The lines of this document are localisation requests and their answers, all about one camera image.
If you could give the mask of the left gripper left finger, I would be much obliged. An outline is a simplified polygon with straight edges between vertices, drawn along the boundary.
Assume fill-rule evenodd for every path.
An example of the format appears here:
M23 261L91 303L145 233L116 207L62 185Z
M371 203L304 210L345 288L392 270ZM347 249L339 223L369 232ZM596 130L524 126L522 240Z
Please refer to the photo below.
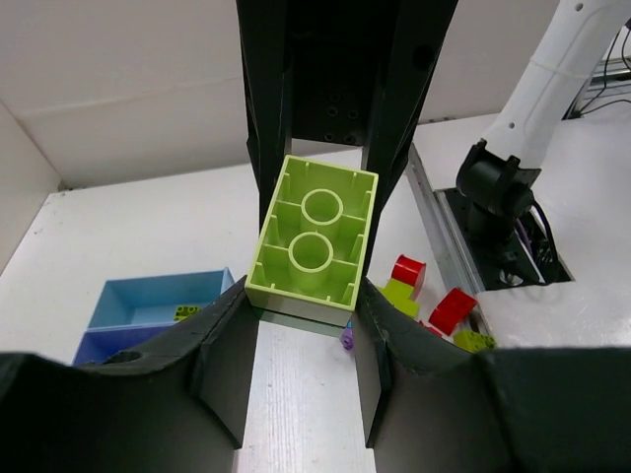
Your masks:
M5 472L229 472L259 319L243 282L100 365L1 357Z

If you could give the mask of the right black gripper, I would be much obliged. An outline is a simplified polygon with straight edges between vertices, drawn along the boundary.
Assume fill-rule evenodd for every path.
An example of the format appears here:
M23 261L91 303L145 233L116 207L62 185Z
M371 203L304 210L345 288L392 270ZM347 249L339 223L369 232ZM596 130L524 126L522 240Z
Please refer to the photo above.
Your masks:
M296 139L366 143L362 168L379 176L374 213L382 211L402 173L456 6L291 1L287 36L286 1L237 3L246 146L260 222L291 150L291 127Z

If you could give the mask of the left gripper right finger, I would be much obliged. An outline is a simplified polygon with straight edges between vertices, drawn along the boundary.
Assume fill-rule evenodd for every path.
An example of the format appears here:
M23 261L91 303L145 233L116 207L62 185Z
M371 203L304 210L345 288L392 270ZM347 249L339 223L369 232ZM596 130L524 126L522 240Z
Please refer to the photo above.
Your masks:
M468 353L369 281L352 317L365 443L380 472L626 472L626 348Z

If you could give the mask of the lime lego brick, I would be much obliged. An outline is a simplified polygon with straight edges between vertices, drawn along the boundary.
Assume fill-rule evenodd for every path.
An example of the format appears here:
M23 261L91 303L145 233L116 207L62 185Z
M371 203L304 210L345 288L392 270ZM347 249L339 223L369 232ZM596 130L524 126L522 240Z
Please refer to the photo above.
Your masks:
M174 322L186 320L200 310L201 307L199 305L179 305L175 309Z
M460 330L453 336L453 341L456 346L469 353L491 350L496 347L493 337L469 329Z

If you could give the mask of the lime red lego cluster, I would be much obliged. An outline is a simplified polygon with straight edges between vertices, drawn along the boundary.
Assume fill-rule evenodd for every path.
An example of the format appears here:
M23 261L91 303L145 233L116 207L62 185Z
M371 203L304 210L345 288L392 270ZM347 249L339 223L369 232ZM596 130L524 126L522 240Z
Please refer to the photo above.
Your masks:
M398 311L416 320L420 304L417 299L425 283L427 264L400 254L395 260L390 277L380 293Z

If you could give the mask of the purple paw lego piece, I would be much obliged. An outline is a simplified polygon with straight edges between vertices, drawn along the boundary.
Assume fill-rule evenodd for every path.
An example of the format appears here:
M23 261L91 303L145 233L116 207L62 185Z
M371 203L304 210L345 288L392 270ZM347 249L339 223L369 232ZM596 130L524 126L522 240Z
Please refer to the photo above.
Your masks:
M353 330L352 330L352 321L349 320L346 324L346 326L344 327L344 329L342 330L341 336L340 336L340 342L342 347L347 350L347 351L352 351L354 348L354 337L353 337Z

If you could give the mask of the lime green lego stack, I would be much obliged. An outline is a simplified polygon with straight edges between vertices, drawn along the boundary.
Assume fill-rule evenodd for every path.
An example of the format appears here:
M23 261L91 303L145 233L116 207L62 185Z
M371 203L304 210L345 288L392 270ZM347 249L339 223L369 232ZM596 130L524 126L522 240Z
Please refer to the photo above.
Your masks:
M286 157L246 276L260 309L343 327L355 309L379 178Z

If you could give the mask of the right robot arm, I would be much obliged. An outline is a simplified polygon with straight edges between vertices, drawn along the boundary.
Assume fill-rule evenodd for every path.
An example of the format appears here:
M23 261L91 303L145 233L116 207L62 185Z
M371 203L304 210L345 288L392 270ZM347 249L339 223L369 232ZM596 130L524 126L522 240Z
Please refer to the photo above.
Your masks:
M453 1L241 1L247 150L266 210L293 139L358 146L383 207L407 161ZM518 84L461 165L469 229L501 237L530 207L548 144L626 1L561 2Z

